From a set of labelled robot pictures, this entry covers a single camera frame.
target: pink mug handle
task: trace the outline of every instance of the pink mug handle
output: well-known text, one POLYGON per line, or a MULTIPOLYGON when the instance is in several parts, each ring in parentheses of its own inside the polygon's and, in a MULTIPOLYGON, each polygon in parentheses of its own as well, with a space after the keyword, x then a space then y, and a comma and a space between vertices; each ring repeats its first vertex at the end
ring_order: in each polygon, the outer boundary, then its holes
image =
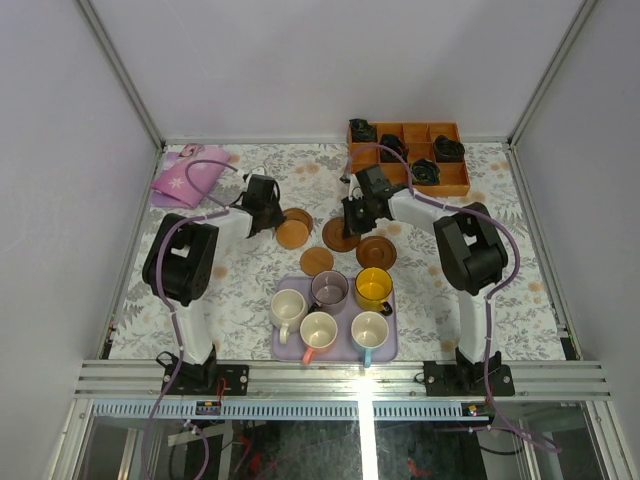
POLYGON ((307 348, 307 351, 304 353, 304 357, 302 357, 302 364, 309 365, 315 355, 316 355, 315 349, 311 347, 307 348))

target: glass panel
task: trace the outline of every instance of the glass panel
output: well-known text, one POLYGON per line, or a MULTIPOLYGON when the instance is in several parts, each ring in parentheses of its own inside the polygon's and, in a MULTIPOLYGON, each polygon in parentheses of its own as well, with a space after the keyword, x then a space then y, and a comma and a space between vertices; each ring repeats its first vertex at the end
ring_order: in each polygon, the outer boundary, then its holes
MULTIPOLYGON (((357 421, 204 420, 197 424, 209 444, 203 479, 362 478, 357 421)), ((145 420, 96 418, 78 478, 144 480, 144 425, 145 420), (128 476, 119 477, 130 429, 138 430, 135 453, 128 476)), ((150 436, 148 461, 154 480, 191 480, 204 463, 204 443, 183 429, 182 422, 158 420, 150 436)))
POLYGON ((462 422, 376 422, 380 479, 580 479, 605 478, 580 405, 508 404, 501 407, 515 426, 539 432, 560 454, 525 448, 508 431, 452 431, 462 422))
MULTIPOLYGON (((452 429, 477 426, 477 422, 373 420, 373 409, 361 400, 360 419, 353 421, 199 420, 210 451, 202 478, 605 478, 581 405, 520 403, 505 404, 501 409, 518 427, 552 438, 562 452, 556 455, 523 445, 512 433, 496 428, 499 420, 493 422, 492 431, 472 434, 452 429), (377 472, 376 463, 367 463, 363 469, 362 458, 374 460, 376 456, 377 472)), ((411 409, 402 410, 406 416, 411 409)), ((144 419, 95 418, 77 478, 144 480, 141 448, 145 423, 144 419)), ((155 480, 191 480, 203 465, 204 444, 199 436, 186 432, 183 423, 157 420, 153 424, 148 461, 155 480)))

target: blue mug handle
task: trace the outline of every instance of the blue mug handle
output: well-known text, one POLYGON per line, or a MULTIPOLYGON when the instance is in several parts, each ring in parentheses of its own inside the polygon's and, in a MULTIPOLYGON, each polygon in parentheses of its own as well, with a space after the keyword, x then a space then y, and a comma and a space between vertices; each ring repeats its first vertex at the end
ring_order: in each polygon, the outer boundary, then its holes
POLYGON ((367 348, 364 351, 364 368, 369 368, 371 366, 371 352, 370 348, 367 348))

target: coaster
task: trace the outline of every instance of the coaster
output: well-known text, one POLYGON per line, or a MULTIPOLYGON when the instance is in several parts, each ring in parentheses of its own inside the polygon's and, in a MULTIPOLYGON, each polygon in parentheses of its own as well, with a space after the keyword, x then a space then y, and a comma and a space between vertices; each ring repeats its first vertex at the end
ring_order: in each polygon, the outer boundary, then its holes
POLYGON ((302 210, 301 208, 287 208, 282 213, 284 213, 287 220, 298 220, 299 222, 304 223, 307 226, 309 233, 313 230, 313 217, 305 210, 302 210))
POLYGON ((391 240, 373 236, 362 239, 356 249, 356 258, 362 268, 378 267, 389 270, 396 263, 398 253, 391 240))
POLYGON ((329 220, 322 229, 322 240, 335 252, 348 252, 360 243, 360 235, 342 238, 344 218, 336 217, 329 220))
POLYGON ((286 220, 276 230, 276 238, 284 248, 298 248, 307 242, 309 230, 304 223, 298 220, 286 220))
POLYGON ((333 255, 324 247, 311 247, 300 257, 300 268, 312 277, 333 268, 333 255))

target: white mug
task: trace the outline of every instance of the white mug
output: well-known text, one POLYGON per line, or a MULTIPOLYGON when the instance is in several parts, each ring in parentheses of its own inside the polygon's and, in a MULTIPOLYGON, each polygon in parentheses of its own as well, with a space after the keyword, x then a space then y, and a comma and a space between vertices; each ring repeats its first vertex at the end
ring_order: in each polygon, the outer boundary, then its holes
POLYGON ((307 315, 307 301, 297 290, 276 292, 271 299, 269 318, 280 329, 280 343, 289 341, 289 334, 300 330, 300 323, 307 315))
POLYGON ((313 312, 302 320, 300 336, 307 346, 302 363, 309 365, 316 354, 327 353, 333 348, 338 337, 338 324, 326 312, 313 312))
POLYGON ((364 367, 369 368, 373 351, 389 338, 389 324, 378 312, 362 312, 353 319, 351 338, 355 349, 363 354, 364 367))

